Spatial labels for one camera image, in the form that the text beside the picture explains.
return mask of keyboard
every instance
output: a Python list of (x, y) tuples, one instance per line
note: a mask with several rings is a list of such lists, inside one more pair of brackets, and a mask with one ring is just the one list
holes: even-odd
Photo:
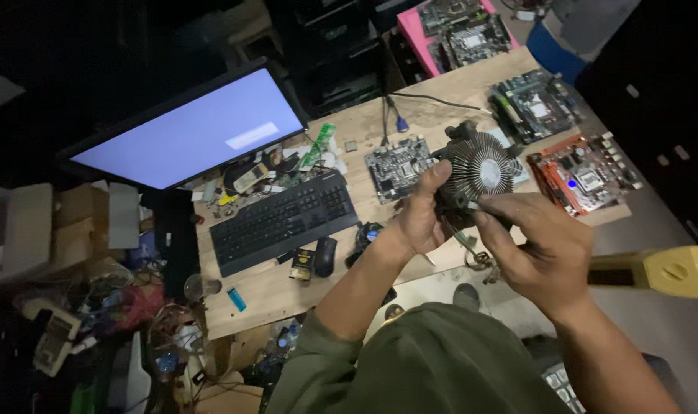
[(225, 278), (358, 222), (344, 177), (329, 172), (243, 207), (209, 230)]

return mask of person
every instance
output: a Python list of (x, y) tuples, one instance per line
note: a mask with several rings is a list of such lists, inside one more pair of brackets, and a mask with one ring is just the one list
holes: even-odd
[[(397, 220), (309, 312), (268, 414), (571, 412), (512, 331), (460, 306), (409, 309), (362, 347), (402, 268), (447, 239), (434, 193), (450, 175), (448, 161), (427, 170)], [(474, 220), (484, 245), (510, 287), (555, 326), (569, 379), (588, 412), (679, 412), (588, 292), (592, 229), (540, 194), (483, 197), (479, 205), (483, 212), (474, 212)], [(528, 242), (515, 245), (491, 214), (519, 226)]]

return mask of black mouse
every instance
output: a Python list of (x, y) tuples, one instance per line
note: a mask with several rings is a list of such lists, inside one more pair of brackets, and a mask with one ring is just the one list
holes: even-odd
[(334, 253), (336, 240), (330, 237), (318, 239), (316, 254), (313, 257), (313, 273), (320, 278), (327, 278), (334, 272)]

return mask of wooden desk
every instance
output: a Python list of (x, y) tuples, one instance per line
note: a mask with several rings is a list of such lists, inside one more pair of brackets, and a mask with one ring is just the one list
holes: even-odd
[[(409, 86), (402, 92), (431, 95), (450, 102), (488, 108), (487, 94), (492, 84), (537, 68), (539, 66), (535, 59), (530, 55), (528, 49), (523, 47), (509, 54), (501, 54), (492, 59), (477, 62)], [(478, 130), (480, 131), (497, 127), (497, 123), (492, 117), (476, 110), (450, 107), (429, 99), (394, 97), (394, 100), (400, 113), (408, 120), (410, 130), (407, 133), (390, 135), (391, 143), (422, 134), (426, 138), (428, 148), (435, 151), (444, 147), (448, 142), (444, 128), (456, 126), (466, 118), (472, 118), (478, 122)], [(362, 222), (387, 222), (395, 213), (394, 203), (380, 205), (370, 173), (364, 164), (364, 155), (373, 151), (382, 140), (381, 99), (374, 99), (311, 122), (309, 124), (311, 136), (317, 136), (320, 127), (327, 122), (336, 125), (337, 146), (344, 148), (346, 141), (354, 140), (357, 141), (359, 147), (357, 151), (341, 155), (348, 167), (348, 172), (344, 177), (350, 186), (349, 195), (359, 219)], [(393, 121), (388, 121), (388, 125), (388, 133), (395, 131)], [(565, 133), (541, 140), (527, 146), (524, 154), (535, 153), (577, 133), (579, 133), (578, 128), (573, 128)], [(289, 141), (287, 146), (291, 144), (304, 145), (305, 143), (302, 137), (296, 137), (292, 138), (292, 143)], [(539, 190), (535, 180), (531, 178), (517, 187), (515, 191), (537, 192)], [(197, 227), (201, 273), (218, 278), (220, 272), (208, 228), (221, 220), (214, 219), (202, 202), (196, 202), (196, 213), (206, 218), (206, 222)], [(629, 215), (630, 211), (627, 205), (621, 204), (589, 214), (582, 221), (589, 225), (597, 225)], [(344, 259), (354, 249), (356, 230), (356, 227), (348, 228), (332, 236), (338, 241), (338, 245), (336, 247), (335, 271), (329, 278), (313, 278), (309, 283), (304, 284), (288, 277), (290, 261), (277, 265), (275, 260), (269, 260), (221, 279), (224, 283), (222, 292), (206, 299), (208, 338), (215, 339), (284, 317), (297, 315), (318, 304), (326, 292), (346, 273)], [(467, 230), (467, 232), (478, 237), (476, 228)], [(511, 234), (518, 244), (526, 240), (519, 228), (513, 228)], [(311, 243), (306, 248), (314, 250), (315, 243)], [(478, 251), (486, 250), (482, 243), (478, 243), (477, 249)], [(436, 266), (433, 266), (423, 256), (416, 256), (405, 267), (395, 283), (400, 284), (462, 266), (464, 265), (465, 253), (466, 250), (452, 238), (428, 254)], [(231, 287), (236, 287), (237, 292), (247, 305), (243, 312), (239, 312), (226, 295), (226, 291)]]

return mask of sleeve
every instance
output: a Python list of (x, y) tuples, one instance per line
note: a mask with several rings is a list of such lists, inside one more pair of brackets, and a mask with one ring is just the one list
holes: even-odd
[(335, 412), (354, 379), (362, 341), (336, 337), (310, 311), (283, 367), (267, 414)]

